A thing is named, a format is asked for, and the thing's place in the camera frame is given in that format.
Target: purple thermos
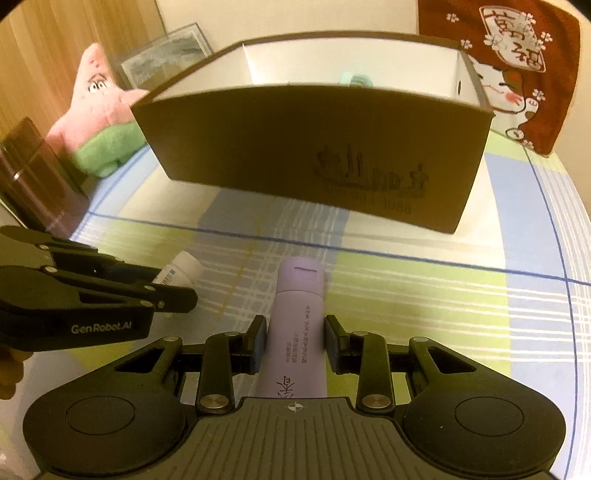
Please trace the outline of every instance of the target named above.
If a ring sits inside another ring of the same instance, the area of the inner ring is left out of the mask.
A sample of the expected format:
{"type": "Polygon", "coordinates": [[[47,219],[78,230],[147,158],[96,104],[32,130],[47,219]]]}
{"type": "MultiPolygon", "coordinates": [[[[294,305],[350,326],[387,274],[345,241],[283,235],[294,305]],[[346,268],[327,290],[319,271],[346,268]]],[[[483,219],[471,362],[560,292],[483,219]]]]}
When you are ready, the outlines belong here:
{"type": "Polygon", "coordinates": [[[257,397],[326,397],[324,268],[306,257],[279,266],[257,397]]]}

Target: metal screw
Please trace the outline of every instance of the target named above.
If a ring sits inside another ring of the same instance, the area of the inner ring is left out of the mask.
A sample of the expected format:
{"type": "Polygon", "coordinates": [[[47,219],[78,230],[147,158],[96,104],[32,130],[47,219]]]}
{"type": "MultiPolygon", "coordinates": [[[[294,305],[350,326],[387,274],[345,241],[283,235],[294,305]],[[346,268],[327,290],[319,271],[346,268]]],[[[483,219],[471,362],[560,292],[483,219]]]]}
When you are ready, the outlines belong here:
{"type": "Polygon", "coordinates": [[[382,395],[379,393],[366,395],[361,400],[361,403],[365,405],[367,408],[379,409],[379,408],[386,408],[389,407],[392,403],[386,395],[382,395]]]}
{"type": "Polygon", "coordinates": [[[202,397],[199,403],[202,407],[205,407],[209,410],[217,410],[219,408],[224,408],[230,403],[230,401],[224,395],[217,395],[213,393],[202,397]]]}

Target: bottle cap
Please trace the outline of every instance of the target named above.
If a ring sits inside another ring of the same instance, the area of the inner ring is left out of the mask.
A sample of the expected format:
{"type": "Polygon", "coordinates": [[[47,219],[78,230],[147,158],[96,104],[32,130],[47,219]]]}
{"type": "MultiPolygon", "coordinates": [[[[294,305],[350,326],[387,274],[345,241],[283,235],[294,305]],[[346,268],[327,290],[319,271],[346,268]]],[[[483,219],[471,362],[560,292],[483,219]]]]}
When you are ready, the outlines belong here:
{"type": "Polygon", "coordinates": [[[191,280],[193,285],[197,283],[197,280],[203,274],[203,265],[201,265],[199,260],[197,260],[185,250],[174,257],[171,265],[181,270],[189,278],[189,280],[191,280]]]}
{"type": "Polygon", "coordinates": [[[275,293],[293,290],[309,291],[324,297],[324,267],[322,264],[307,257],[286,258],[281,262],[275,293]]]}

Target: patrick star plush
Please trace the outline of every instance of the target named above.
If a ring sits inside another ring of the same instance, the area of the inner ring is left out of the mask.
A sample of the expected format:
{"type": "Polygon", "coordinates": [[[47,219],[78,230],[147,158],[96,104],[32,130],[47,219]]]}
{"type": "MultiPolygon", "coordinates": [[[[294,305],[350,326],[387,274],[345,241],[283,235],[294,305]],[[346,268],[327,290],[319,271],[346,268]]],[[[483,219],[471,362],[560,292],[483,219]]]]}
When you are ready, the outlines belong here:
{"type": "Polygon", "coordinates": [[[49,130],[47,143],[84,173],[104,178],[145,143],[130,105],[146,90],[121,90],[98,43],[82,54],[70,109],[49,130]]]}

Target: cardboard box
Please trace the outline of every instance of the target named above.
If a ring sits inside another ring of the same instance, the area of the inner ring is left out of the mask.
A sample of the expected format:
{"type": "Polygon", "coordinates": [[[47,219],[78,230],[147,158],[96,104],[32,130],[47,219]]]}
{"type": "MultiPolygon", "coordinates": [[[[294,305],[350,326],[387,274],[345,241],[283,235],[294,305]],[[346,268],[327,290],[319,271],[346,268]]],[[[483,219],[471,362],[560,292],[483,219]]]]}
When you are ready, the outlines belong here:
{"type": "Polygon", "coordinates": [[[235,44],[132,110],[173,180],[448,233],[462,215],[493,116],[456,42],[342,31],[235,44]],[[351,79],[351,86],[341,83],[351,79]]]}

